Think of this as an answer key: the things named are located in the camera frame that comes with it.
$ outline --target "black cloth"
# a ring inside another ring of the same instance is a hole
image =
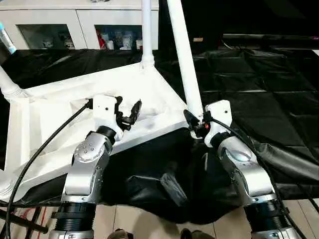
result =
[[[17,51],[4,64],[22,88],[140,61],[139,52]],[[176,54],[155,52],[156,68],[184,99]],[[232,127],[272,166],[284,199],[295,182],[319,197],[319,59],[311,51],[206,51],[194,55],[203,105],[226,99]],[[8,103],[2,99],[4,159]],[[59,205],[65,176],[32,188],[20,207]],[[111,156],[101,203],[143,208],[177,223],[213,222],[240,205],[216,154],[179,129]]]

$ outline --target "bottle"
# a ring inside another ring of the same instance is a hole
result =
[[[108,41],[106,43],[106,46],[107,46],[108,50],[114,50],[114,42],[113,41]]]
[[[7,49],[9,50],[11,54],[13,54],[16,51],[16,47],[10,40],[1,22],[0,22],[0,40],[4,43],[4,45],[7,47]]]

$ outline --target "white cabinet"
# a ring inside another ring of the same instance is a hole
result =
[[[151,2],[157,49],[159,0]],[[2,0],[0,22],[17,49],[101,49],[107,41],[134,49],[142,40],[142,0]]]
[[[17,49],[87,48],[76,10],[3,10],[0,21]]]
[[[89,49],[100,49],[98,31],[102,38],[114,42],[115,48],[123,46],[123,36],[132,35],[133,48],[142,39],[142,12],[140,10],[77,10],[84,38]],[[152,10],[152,48],[158,48],[158,11]]]

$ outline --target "blue object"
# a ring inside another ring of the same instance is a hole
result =
[[[4,29],[4,25],[0,22],[0,40],[4,43],[4,45],[7,47],[8,51],[13,54],[16,51],[16,47],[10,40],[8,34],[6,33]]]

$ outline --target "red item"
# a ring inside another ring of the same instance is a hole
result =
[[[42,214],[41,226],[43,225],[43,221],[44,221],[45,213],[46,213],[46,207],[44,208],[44,212],[43,212],[43,214]]]
[[[96,30],[96,34],[98,36],[98,41],[99,41],[99,44],[100,44],[100,48],[101,49],[106,49],[106,43],[105,43],[105,40],[102,38],[101,33],[98,30]]]
[[[25,210],[25,212],[24,212],[20,217],[22,217],[23,219],[26,219],[27,216],[28,216],[28,213],[29,213],[32,209],[35,209],[35,208],[28,208],[27,210]]]

